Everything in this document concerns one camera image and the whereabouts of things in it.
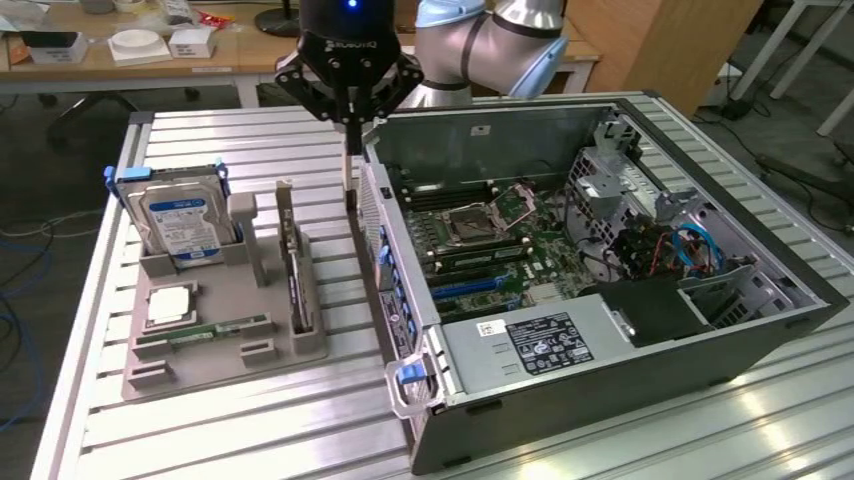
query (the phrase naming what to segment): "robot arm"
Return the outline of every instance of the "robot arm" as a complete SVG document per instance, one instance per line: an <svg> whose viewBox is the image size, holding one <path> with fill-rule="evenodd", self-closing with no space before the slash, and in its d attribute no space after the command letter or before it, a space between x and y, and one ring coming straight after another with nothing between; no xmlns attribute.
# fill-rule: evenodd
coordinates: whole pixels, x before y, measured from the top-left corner
<svg viewBox="0 0 854 480"><path fill-rule="evenodd" d="M418 9L415 54L424 82L407 107L471 102L470 83L511 97L543 93L568 39L563 0L503 0L495 12L484 0L423 0Z"/></svg>
<svg viewBox="0 0 854 480"><path fill-rule="evenodd" d="M302 2L296 52L276 63L276 83L319 120L344 126L348 155L362 154L362 125L387 116L422 81L400 52L394 0ZM304 78L311 69L323 86Z"/></svg>
<svg viewBox="0 0 854 480"><path fill-rule="evenodd" d="M514 97L543 93L568 44L563 2L503 0L492 13L484 0L422 0L422 74L400 52L394 0L304 1L296 52L279 59L276 83L319 120L344 126L347 154L360 155L362 126L404 100L408 107L470 103L471 82ZM306 67L322 86L306 80Z"/></svg>

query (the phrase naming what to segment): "blue pcie slot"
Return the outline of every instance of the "blue pcie slot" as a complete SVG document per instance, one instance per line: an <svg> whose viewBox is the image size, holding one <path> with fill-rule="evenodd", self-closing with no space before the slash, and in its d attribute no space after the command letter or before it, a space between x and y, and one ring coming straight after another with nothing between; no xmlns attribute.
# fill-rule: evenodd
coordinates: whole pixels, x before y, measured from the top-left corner
<svg viewBox="0 0 854 480"><path fill-rule="evenodd" d="M460 295L468 295L471 293L490 292L498 290L504 283L506 276L478 280L463 285L452 287L442 287L432 290L431 295L434 300L442 300L444 298L459 297Z"/></svg>

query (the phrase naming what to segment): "power supply label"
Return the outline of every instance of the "power supply label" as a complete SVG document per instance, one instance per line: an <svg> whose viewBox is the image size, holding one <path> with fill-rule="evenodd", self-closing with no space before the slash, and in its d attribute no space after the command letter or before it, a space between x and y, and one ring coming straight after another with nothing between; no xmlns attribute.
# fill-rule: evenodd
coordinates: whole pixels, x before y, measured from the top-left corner
<svg viewBox="0 0 854 480"><path fill-rule="evenodd" d="M593 360L590 348L566 312L507 324L507 334L531 375Z"/></svg>

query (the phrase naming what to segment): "blue cable on floor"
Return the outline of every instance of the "blue cable on floor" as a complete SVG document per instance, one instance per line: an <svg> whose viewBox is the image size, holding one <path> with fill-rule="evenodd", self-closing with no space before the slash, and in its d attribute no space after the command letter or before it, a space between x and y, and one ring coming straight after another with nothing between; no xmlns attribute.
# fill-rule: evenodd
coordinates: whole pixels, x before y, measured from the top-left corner
<svg viewBox="0 0 854 480"><path fill-rule="evenodd" d="M0 240L0 247L13 250L21 253L44 253L44 261L41 262L41 270L27 280L17 288L0 292L0 294L5 298L15 298L36 286L36 284L44 279L51 270L51 252L45 250L43 247L36 247L31 245L19 245L16 243L8 243Z"/></svg>
<svg viewBox="0 0 854 480"><path fill-rule="evenodd" d="M41 358L39 357L36 344L32 340L32 335L29 334L29 328L27 327L27 324L12 315L0 314L0 320L8 322L12 328L17 328L21 334L21 343L24 345L24 350L29 355L29 361L32 362L36 377L36 393L33 394L29 402L27 402L27 405L24 405L17 410L15 416L9 418L3 425L0 425L0 433L3 433L20 418L29 415L32 410L37 407L39 402L41 402L41 398L44 396L44 371L41 369Z"/></svg>

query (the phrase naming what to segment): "red cable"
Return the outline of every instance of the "red cable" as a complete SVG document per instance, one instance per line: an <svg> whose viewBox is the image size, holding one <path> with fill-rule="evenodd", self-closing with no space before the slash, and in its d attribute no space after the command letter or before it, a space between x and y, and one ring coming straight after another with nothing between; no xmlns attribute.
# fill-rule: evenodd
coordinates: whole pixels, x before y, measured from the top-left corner
<svg viewBox="0 0 854 480"><path fill-rule="evenodd" d="M662 236L658 237L658 243L655 244L655 252L653 253L653 266L650 267L650 273L647 276L651 276L653 273L655 273L655 266L658 264L658 252L662 249L662 242L665 241L666 236L667 236L667 233L662 233Z"/></svg>

